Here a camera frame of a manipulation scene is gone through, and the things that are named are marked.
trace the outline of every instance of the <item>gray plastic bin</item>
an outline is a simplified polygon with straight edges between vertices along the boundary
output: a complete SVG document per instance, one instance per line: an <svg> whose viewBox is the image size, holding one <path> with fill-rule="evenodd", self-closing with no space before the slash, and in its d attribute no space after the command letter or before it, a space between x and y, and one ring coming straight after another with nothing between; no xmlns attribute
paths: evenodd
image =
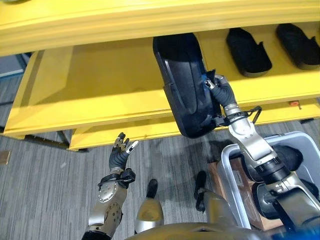
<svg viewBox="0 0 320 240"><path fill-rule="evenodd" d="M296 171L299 178L314 183L320 188L320 151L313 139L306 133L293 131L283 135L275 135L265 138L271 145L285 145L298 149L303 155L303 162ZM218 162L218 174L223 183L225 194L228 198L231 210L240 227L251 229L245 206L233 175L230 165L230 156L240 153L239 146L232 144L226 146L221 153L221 161Z"/></svg>

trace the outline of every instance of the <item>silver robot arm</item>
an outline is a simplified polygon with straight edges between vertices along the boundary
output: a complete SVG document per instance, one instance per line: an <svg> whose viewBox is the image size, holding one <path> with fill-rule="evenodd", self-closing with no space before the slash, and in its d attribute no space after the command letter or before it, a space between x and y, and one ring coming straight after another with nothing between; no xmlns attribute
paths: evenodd
<svg viewBox="0 0 320 240"><path fill-rule="evenodd" d="M110 240L122 219L122 205L127 197L127 188L136 175L126 164L130 153L138 145L134 141L129 147L129 138L122 132L116 138L109 158L109 175L98 184L97 204L90 214L88 227L82 240Z"/></svg>
<svg viewBox="0 0 320 240"><path fill-rule="evenodd" d="M315 225L318 228L320 203L317 198L296 174L287 169L273 148L256 132L247 112L238 106L226 77L216 74L213 82L207 79L204 84L223 106L229 132L244 154L246 164L258 172L269 192L277 196L281 212L287 223L290 222L289 229L299 231Z"/></svg>

